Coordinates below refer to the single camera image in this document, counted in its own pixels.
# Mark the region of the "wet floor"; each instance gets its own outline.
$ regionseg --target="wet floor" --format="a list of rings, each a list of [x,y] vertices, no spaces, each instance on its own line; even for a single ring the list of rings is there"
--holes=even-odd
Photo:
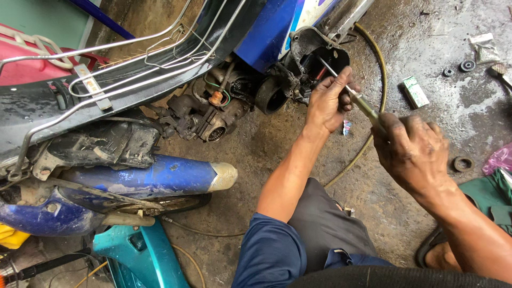
[[[166,28],[181,7],[181,1],[168,5],[164,0],[140,0],[126,7],[122,25],[136,36]],[[469,156],[476,167],[472,172],[449,173],[458,183],[481,177],[481,168],[490,154],[512,141],[510,133],[510,92],[481,64],[462,73],[457,66],[474,59],[468,43],[473,35],[491,32],[502,61],[512,61],[512,18],[503,0],[376,0],[360,20],[383,52],[388,70],[386,111],[400,116],[421,115],[439,123],[451,140],[450,160]],[[354,78],[369,100],[379,105],[381,78],[376,57],[362,39],[345,46],[351,56]],[[140,53],[144,45],[111,50],[107,56],[123,58]],[[443,77],[445,68],[456,70]],[[412,110],[398,88],[402,79],[414,75],[430,104]],[[261,187],[288,152],[304,125],[306,107],[287,102],[271,116],[259,110],[248,113],[238,128],[216,143],[186,141],[177,136],[160,140],[159,153],[203,161],[220,161],[239,171],[237,183],[227,191],[215,192],[203,208],[176,214],[173,219],[196,229],[217,233],[247,228]],[[357,109],[347,116],[353,123],[348,136],[335,132],[322,150],[311,173],[328,183],[351,161],[369,135],[370,123]],[[356,217],[368,227],[380,257],[397,266],[414,267],[413,255],[424,237],[435,226],[428,215],[380,166],[373,147],[350,172],[327,192],[345,206],[354,208]],[[197,260],[208,287],[231,284],[240,251],[241,237],[213,238],[183,231],[164,224],[170,241]],[[201,282],[193,265],[178,256],[193,286]]]

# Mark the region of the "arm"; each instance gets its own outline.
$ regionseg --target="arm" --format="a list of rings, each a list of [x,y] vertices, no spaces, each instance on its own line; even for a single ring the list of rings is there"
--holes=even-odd
[[[329,135],[343,123],[344,114],[352,109],[350,97],[341,95],[352,81],[352,69],[345,67],[337,78],[328,77],[311,94],[306,125],[286,158],[272,172],[258,201],[256,211],[288,222],[320,150]],[[359,86],[353,89],[360,91]]]
[[[448,176],[448,140],[440,128],[418,116],[386,113],[381,121],[389,139],[373,133],[380,163],[443,227],[462,270],[512,283],[512,237]]]

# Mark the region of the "chrome luggage rack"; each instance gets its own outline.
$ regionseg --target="chrome luggage rack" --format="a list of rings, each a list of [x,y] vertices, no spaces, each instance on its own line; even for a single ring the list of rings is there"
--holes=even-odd
[[[202,5],[199,13],[196,16],[196,18],[194,20],[194,23],[190,27],[188,27],[187,25],[185,25],[183,23],[178,25],[178,23],[182,20],[182,18],[185,15],[185,12],[187,11],[187,8],[190,5],[191,0],[187,0],[187,2],[185,3],[183,9],[181,10],[179,16],[174,21],[174,23],[172,25],[170,25],[164,31],[161,31],[161,32],[153,34],[153,35],[149,35],[149,36],[145,36],[145,37],[140,37],[140,38],[136,38],[136,39],[131,39],[131,40],[125,40],[125,41],[111,43],[111,44],[106,44],[106,45],[102,45],[102,46],[98,46],[98,47],[91,47],[91,48],[86,48],[86,49],[77,50],[77,51],[71,51],[71,52],[66,52],[66,53],[61,53],[61,54],[55,54],[55,55],[19,56],[19,57],[14,57],[14,58],[9,58],[9,59],[5,59],[5,60],[1,60],[0,61],[0,76],[1,76],[2,68],[4,67],[4,65],[8,64],[8,63],[11,63],[11,62],[21,61],[21,60],[40,60],[40,59],[42,59],[42,60],[54,60],[54,59],[59,59],[59,58],[63,58],[63,57],[76,56],[76,55],[83,54],[83,53],[94,52],[94,51],[98,51],[98,50],[108,49],[108,48],[112,48],[112,47],[117,47],[117,46],[121,46],[121,45],[127,45],[127,44],[131,44],[131,43],[139,42],[139,41],[144,41],[144,40],[156,38],[156,37],[165,35],[166,33],[169,33],[171,31],[170,36],[168,36],[168,37],[166,37],[166,38],[156,42],[155,44],[149,46],[146,49],[145,53],[143,53],[142,55],[136,56],[136,57],[134,57],[132,59],[129,59],[129,60],[124,61],[124,62],[121,62],[121,63],[119,63],[117,65],[114,65],[114,66],[111,66],[111,67],[108,67],[108,68],[105,68],[105,69],[102,69],[102,70],[98,70],[98,71],[92,72],[88,76],[80,77],[80,78],[77,78],[74,81],[72,81],[69,84],[69,87],[68,87],[69,93],[71,95],[79,97],[79,98],[87,98],[87,97],[93,97],[93,96],[96,96],[96,97],[88,99],[88,100],[85,100],[85,101],[82,101],[79,104],[77,104],[77,105],[73,106],[72,108],[70,108],[68,111],[66,111],[66,113],[62,114],[57,119],[55,119],[53,121],[50,121],[48,123],[45,123],[43,125],[37,126],[35,128],[32,128],[31,130],[29,130],[25,134],[25,136],[23,138],[23,143],[22,143],[22,145],[20,147],[20,152],[19,152],[19,155],[17,157],[16,165],[15,165],[14,169],[9,173],[8,180],[9,181],[19,181],[19,180],[22,179],[22,168],[23,168],[24,163],[25,163],[25,157],[27,155],[27,151],[28,151],[28,148],[30,146],[32,136],[35,133],[40,132],[40,131],[45,130],[45,129],[48,129],[48,128],[56,125],[56,124],[59,124],[60,122],[64,121],[65,119],[67,119],[68,117],[73,115],[75,112],[77,112],[78,110],[80,110],[80,109],[82,109],[82,108],[84,108],[86,106],[94,104],[94,103],[96,103],[98,101],[101,101],[103,99],[108,99],[111,96],[114,96],[114,95],[117,95],[117,94],[129,91],[129,90],[132,90],[132,89],[136,89],[136,88],[139,88],[139,87],[143,87],[143,86],[146,86],[146,85],[149,85],[149,84],[161,81],[163,79],[169,78],[171,76],[174,76],[174,75],[186,72],[186,71],[188,71],[188,70],[190,70],[190,69],[192,69],[194,67],[197,67],[197,66],[205,63],[205,61],[207,59],[215,57],[215,50],[217,49],[217,47],[219,46],[219,44],[221,43],[221,41],[225,37],[227,31],[231,27],[233,21],[235,20],[236,16],[239,14],[239,12],[242,9],[242,7],[244,6],[246,0],[240,0],[240,3],[238,4],[237,8],[235,9],[233,15],[231,16],[231,18],[227,22],[227,24],[225,26],[225,29],[218,36],[218,38],[215,41],[215,44],[213,44],[213,46],[210,46],[208,43],[206,43],[205,40],[209,36],[212,27],[214,26],[215,22],[217,21],[219,15],[221,14],[222,9],[224,8],[224,6],[225,6],[225,4],[226,4],[226,2],[228,0],[223,0],[223,2],[220,5],[220,7],[219,7],[215,17],[213,18],[213,20],[211,22],[211,25],[209,26],[209,28],[205,32],[204,36],[200,37],[199,35],[197,35],[193,31],[193,29],[194,29],[194,26],[198,23],[198,20],[199,20],[201,14],[203,13],[203,10],[205,9],[205,7],[207,7],[207,3],[209,1],[212,1],[212,0],[205,0],[203,2],[203,5]],[[180,36],[184,33],[185,29],[187,29],[188,31],[184,34],[183,37],[180,38]],[[181,44],[185,39],[187,39],[189,36],[192,36],[192,35],[197,37],[200,40],[199,44],[197,44],[197,46],[192,51],[186,53],[185,55],[177,56],[176,55],[176,47],[179,44]],[[164,41],[166,41],[166,40],[174,40],[174,39],[176,39],[174,43],[172,43],[172,44],[170,44],[168,46],[165,46],[163,48],[157,48],[156,50],[152,51],[152,49],[154,49],[155,47],[157,47],[158,45],[160,45]],[[198,52],[198,50],[200,50],[200,48],[202,46],[207,46],[209,50],[203,50],[203,51]],[[164,51],[168,51],[169,49],[173,49],[173,54],[176,57],[176,59],[173,59],[171,61],[165,62],[163,64],[159,64],[156,61],[154,61],[154,62],[150,61],[150,57],[151,56],[158,55],[158,54],[160,54],[160,53],[162,53]],[[148,67],[151,66],[152,68],[150,68],[148,70],[145,70],[143,72],[140,72],[138,74],[135,74],[135,75],[133,75],[131,77],[128,77],[128,78],[126,78],[126,79],[124,79],[122,81],[119,81],[117,83],[114,83],[114,84],[111,84],[109,86],[100,88],[99,90],[97,90],[94,93],[77,94],[77,93],[73,92],[73,87],[77,83],[79,83],[79,82],[84,82],[85,80],[88,80],[88,79],[94,79],[94,77],[97,76],[97,75],[100,75],[100,74],[103,74],[103,73],[107,73],[107,72],[112,72],[112,71],[114,71],[116,69],[120,69],[120,67],[126,66],[128,64],[132,64],[132,63],[134,63],[136,61],[142,61],[142,60],[144,61],[146,66],[148,66]],[[143,77],[145,75],[153,73],[153,72],[155,72],[157,70],[167,70],[167,71],[170,71],[170,72],[165,73],[165,74],[161,74],[159,76],[155,75],[155,77],[152,77],[150,79],[146,79],[146,80],[143,80],[143,81],[140,81],[140,82],[134,81],[134,80],[137,80],[138,78],[141,78],[141,77]],[[119,88],[117,90],[112,90],[113,88],[115,88],[117,86],[122,86],[123,84],[129,84],[129,85],[128,86],[123,86],[122,88]]]

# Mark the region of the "man's right hand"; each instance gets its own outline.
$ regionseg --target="man's right hand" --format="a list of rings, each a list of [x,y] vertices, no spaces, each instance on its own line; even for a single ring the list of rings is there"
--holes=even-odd
[[[380,163],[421,205],[429,206],[439,193],[460,191],[446,171],[449,142],[437,124],[391,113],[381,113],[380,121],[389,138],[372,129]]]

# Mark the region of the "gray pants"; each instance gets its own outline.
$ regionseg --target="gray pants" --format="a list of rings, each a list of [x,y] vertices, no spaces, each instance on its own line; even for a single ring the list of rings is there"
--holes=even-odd
[[[306,273],[323,270],[331,249],[378,257],[366,226],[341,211],[314,178],[308,179],[288,224],[306,245]]]

